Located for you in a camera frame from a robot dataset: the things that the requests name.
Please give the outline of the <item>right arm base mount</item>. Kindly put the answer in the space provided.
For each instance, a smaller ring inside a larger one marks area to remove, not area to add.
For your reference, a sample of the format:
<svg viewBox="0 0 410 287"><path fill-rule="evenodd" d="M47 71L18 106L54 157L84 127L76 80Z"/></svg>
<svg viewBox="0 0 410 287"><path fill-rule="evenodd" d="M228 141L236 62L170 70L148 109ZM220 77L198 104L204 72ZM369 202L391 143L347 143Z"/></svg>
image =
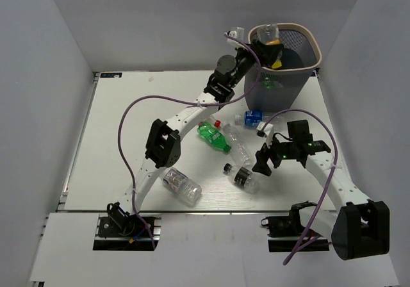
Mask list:
<svg viewBox="0 0 410 287"><path fill-rule="evenodd" d="M268 229L269 252L291 252L292 248L301 236L304 227L300 224L299 211L304 208L314 210L314 202L302 202L294 204L287 215L270 216L261 220L261 226ZM302 241L302 245L312 240L318 234L309 230ZM329 251L330 242L326 239L316 240L312 244L301 249L301 252L324 252Z"/></svg>

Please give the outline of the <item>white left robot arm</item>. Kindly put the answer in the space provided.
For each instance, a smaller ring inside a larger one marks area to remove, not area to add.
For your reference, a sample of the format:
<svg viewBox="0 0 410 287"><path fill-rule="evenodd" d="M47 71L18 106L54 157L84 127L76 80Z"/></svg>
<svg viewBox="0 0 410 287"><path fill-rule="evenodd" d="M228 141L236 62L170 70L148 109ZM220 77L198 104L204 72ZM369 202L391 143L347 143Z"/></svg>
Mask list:
<svg viewBox="0 0 410 287"><path fill-rule="evenodd" d="M131 172L131 187L118 202L107 205L108 213L120 213L113 227L122 235L135 229L135 219L142 202L154 182L166 168L173 166L181 156L181 142L200 121L216 113L223 106L234 103L234 87L254 65L272 66L278 59L282 44L262 44L254 40L237 47L236 56L219 58L214 73L194 102L183 102L184 109L167 120L156 119L149 131L141 167Z"/></svg>

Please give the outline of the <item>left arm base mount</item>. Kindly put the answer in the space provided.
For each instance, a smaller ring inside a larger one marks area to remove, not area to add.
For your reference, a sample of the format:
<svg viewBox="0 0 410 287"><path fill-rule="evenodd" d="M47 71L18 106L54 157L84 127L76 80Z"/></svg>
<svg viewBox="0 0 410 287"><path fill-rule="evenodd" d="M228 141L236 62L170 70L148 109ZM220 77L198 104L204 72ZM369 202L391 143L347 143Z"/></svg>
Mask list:
<svg viewBox="0 0 410 287"><path fill-rule="evenodd" d="M153 251L160 240L160 218L138 218L119 203L109 203L97 221L94 251Z"/></svg>

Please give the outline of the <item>clear bottle black label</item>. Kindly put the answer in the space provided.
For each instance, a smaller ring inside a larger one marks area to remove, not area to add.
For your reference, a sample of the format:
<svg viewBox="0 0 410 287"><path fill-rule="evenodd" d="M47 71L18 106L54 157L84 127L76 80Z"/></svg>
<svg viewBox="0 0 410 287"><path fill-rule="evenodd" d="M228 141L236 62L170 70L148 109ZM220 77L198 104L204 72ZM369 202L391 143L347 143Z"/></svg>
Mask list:
<svg viewBox="0 0 410 287"><path fill-rule="evenodd" d="M224 174L228 176L230 181L238 188L248 192L255 193L258 189L258 182L252 171L240 165L224 165Z"/></svg>

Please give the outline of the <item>clear bottle white cap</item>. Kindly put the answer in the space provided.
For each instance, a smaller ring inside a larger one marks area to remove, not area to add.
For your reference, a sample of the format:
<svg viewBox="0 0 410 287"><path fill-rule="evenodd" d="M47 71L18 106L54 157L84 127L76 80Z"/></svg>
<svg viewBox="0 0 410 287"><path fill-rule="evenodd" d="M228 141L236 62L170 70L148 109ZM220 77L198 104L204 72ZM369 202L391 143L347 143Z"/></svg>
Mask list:
<svg viewBox="0 0 410 287"><path fill-rule="evenodd" d="M248 150L246 143L243 141L239 131L230 124L225 124L222 127L224 137L231 147L230 154L233 161L243 167L251 167L254 160Z"/></svg>

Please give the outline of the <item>green bottle with green cap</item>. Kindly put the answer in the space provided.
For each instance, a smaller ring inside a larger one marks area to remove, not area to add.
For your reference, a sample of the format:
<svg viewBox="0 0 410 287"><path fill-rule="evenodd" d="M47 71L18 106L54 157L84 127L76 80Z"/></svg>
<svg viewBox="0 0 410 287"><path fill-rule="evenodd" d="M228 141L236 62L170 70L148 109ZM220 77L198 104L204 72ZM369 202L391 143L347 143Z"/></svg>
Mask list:
<svg viewBox="0 0 410 287"><path fill-rule="evenodd" d="M212 148L224 153L229 153L231 146L227 143L224 135L213 127L209 122L201 122L197 132Z"/></svg>

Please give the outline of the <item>green bottle without cap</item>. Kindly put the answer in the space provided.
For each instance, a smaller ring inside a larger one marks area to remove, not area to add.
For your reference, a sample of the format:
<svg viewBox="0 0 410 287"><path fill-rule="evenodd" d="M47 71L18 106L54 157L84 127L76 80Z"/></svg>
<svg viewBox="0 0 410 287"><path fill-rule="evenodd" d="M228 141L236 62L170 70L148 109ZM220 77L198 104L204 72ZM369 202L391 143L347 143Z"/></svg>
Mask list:
<svg viewBox="0 0 410 287"><path fill-rule="evenodd" d="M265 77L261 80L261 84L267 90L276 89L277 88L277 81L271 79L269 77Z"/></svg>

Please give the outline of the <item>clear bottle red label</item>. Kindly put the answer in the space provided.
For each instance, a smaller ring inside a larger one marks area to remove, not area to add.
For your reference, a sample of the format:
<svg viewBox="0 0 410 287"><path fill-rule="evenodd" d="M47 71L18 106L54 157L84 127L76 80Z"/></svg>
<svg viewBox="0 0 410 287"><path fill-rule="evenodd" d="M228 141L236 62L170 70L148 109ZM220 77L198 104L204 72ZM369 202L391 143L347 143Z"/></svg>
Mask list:
<svg viewBox="0 0 410 287"><path fill-rule="evenodd" d="M221 123L222 123L220 120L216 119L212 115L210 115L209 117L202 120L202 123L205 123L205 122L210 124L212 127L216 128L216 129L220 129Z"/></svg>

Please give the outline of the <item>clear bottle blue orange label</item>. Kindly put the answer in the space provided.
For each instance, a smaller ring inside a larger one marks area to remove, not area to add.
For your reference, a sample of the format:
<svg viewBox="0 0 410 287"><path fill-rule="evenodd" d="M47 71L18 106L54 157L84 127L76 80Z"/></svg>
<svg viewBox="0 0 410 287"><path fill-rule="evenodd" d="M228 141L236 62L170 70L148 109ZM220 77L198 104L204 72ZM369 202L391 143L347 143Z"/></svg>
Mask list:
<svg viewBox="0 0 410 287"><path fill-rule="evenodd" d="M188 206L196 205L202 196L202 187L176 168L167 168L160 177L163 185Z"/></svg>

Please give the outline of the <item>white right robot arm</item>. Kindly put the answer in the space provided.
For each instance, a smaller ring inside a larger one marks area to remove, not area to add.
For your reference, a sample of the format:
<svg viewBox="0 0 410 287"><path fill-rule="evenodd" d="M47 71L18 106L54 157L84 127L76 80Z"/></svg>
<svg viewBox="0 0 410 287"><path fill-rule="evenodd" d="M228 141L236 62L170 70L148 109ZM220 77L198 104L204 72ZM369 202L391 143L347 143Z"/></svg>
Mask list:
<svg viewBox="0 0 410 287"><path fill-rule="evenodd" d="M390 250L390 210L382 201L373 201L334 163L334 154L322 140L314 140L307 120L288 123L287 142L279 141L274 127L257 126L266 139L256 153L253 171L270 176L272 162L278 168L284 160L299 162L327 190L335 211L317 211L315 202L291 206L287 217L270 221L272 237L303 236L307 231L329 240L342 260L387 254Z"/></svg>

